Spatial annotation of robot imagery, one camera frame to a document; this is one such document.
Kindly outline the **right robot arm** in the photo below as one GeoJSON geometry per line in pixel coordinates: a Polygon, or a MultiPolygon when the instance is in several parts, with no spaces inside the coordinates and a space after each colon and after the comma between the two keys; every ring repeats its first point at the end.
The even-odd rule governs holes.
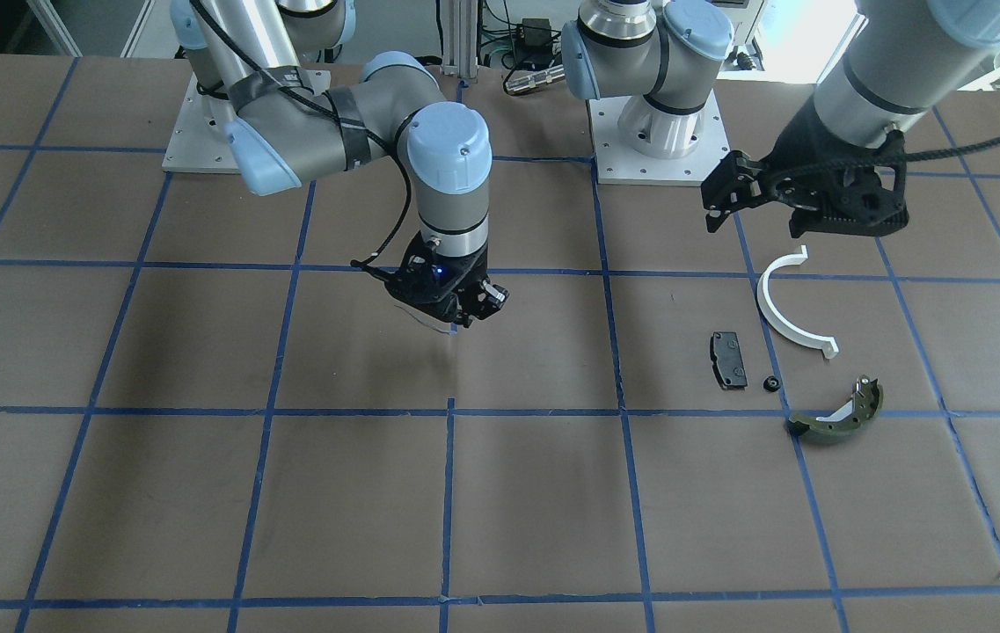
{"type": "MultiPolygon", "coordinates": [[[[399,268],[354,268],[392,299],[468,327],[508,299],[489,280],[489,172],[484,117],[443,95],[415,56],[387,51],[359,83],[319,91],[292,41],[335,47],[354,28],[351,1],[175,1],[171,19],[201,88],[230,106],[221,120],[236,168],[259,196],[289,191],[382,157],[398,167],[404,204],[420,231],[399,268]]],[[[691,149],[692,126],[733,43],[733,25],[707,1],[584,1],[561,29],[561,76],[581,100],[624,98],[639,152],[672,159],[691,149]]]]}

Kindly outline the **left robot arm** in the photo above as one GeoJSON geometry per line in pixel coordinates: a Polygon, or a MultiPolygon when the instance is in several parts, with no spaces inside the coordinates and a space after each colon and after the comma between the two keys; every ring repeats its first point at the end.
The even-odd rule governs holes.
{"type": "MultiPolygon", "coordinates": [[[[792,237],[889,236],[909,224],[910,164],[1000,147],[1000,134],[918,151],[906,140],[1000,48],[1000,1],[858,1],[855,11],[862,28],[769,155],[730,149],[702,180],[709,232],[746,208],[780,203],[792,209],[792,237]]],[[[669,133],[700,119],[732,36],[729,17],[709,1],[584,1],[561,29],[561,64],[572,95],[624,98],[628,142],[670,157],[689,148],[669,133]]]]}

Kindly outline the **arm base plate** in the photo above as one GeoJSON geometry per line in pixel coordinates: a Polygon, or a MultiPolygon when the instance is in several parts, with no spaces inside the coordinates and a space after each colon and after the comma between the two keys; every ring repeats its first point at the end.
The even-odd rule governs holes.
{"type": "Polygon", "coordinates": [[[234,175],[249,168],[247,185],[270,195],[300,185],[282,142],[295,140],[307,123],[303,106],[279,92],[294,89],[306,99],[323,95],[331,84],[325,69],[274,67],[253,71],[223,89],[221,100],[203,95],[201,84],[189,85],[164,156],[169,172],[234,175]]]}
{"type": "Polygon", "coordinates": [[[697,187],[730,151],[713,93],[684,116],[656,111],[643,96],[587,105],[601,184],[697,187]]]}

